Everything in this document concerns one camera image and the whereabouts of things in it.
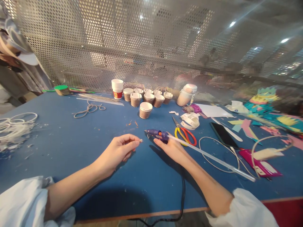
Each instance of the white sleeve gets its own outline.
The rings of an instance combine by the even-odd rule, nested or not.
[[[212,227],[278,227],[272,213],[249,191],[234,190],[230,212],[217,218],[206,213]]]
[[[47,189],[52,178],[24,179],[0,195],[0,226],[73,226],[75,209],[69,208],[56,221],[44,222]]]

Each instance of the blue table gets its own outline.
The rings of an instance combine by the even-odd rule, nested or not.
[[[153,128],[174,133],[175,124],[172,116],[179,123],[181,107],[175,101],[169,105],[154,108],[149,119],[139,117],[139,108],[122,101],[125,106],[103,104],[105,111],[89,113],[83,118],[75,119],[72,113],[85,110],[87,103],[74,96],[58,96],[56,93],[45,93],[34,100],[14,109],[2,117],[13,117],[20,113],[35,112],[37,123],[48,124],[43,128],[35,127],[31,137],[22,147],[11,153],[11,159],[0,160],[0,192],[24,178],[37,175],[52,176],[59,181],[75,171],[84,168],[96,160],[115,136],[132,133],[144,142],[136,152],[121,165],[117,171],[89,193],[77,201],[77,220],[121,217],[132,218],[169,214],[178,211],[181,206],[182,181],[179,166],[149,139],[144,130]],[[179,112],[179,116],[169,114]],[[227,122],[232,119],[220,119]],[[217,138],[209,123],[211,119],[200,118],[200,126],[193,134],[197,140],[208,136]],[[258,126],[251,126],[259,138],[269,133]],[[240,147],[252,148],[254,142],[241,131],[238,134],[243,142]],[[285,146],[281,139],[274,138],[258,145],[257,150],[265,147],[280,148]],[[301,166],[303,151],[292,147],[284,152],[285,156],[269,162],[284,176],[250,182],[236,174],[224,173],[211,166],[200,153],[185,148],[187,152],[227,190],[244,188],[260,200],[303,196],[303,177]],[[214,156],[236,166],[235,157],[220,144],[210,139],[202,140],[202,149]],[[186,174],[186,211],[202,210],[207,204],[195,181]]]

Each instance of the black phone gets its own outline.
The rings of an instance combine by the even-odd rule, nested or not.
[[[232,139],[230,134],[225,130],[225,128],[222,125],[213,122],[211,122],[210,124],[221,143],[223,143],[227,147],[233,147],[235,149],[239,149],[238,145],[235,143],[235,141]]]

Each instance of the black power cord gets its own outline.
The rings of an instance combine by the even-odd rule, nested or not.
[[[154,227],[155,224],[157,224],[158,222],[164,221],[164,222],[177,222],[182,218],[183,215],[183,209],[184,209],[184,200],[185,200],[185,179],[184,179],[184,168],[180,165],[180,169],[181,169],[181,177],[182,177],[182,196],[181,196],[181,212],[179,217],[177,218],[160,218],[158,220],[156,220],[153,224],[149,225],[147,224],[145,221],[143,221],[140,218],[134,218],[134,219],[130,219],[131,221],[140,221],[142,222],[144,225],[146,225],[147,227]]]

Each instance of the person's right hand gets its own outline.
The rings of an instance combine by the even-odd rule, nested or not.
[[[184,150],[182,145],[171,138],[168,139],[168,143],[165,144],[159,139],[154,139],[156,145],[164,150],[164,152],[171,157],[172,160],[184,166],[188,162],[191,162],[191,156]]]

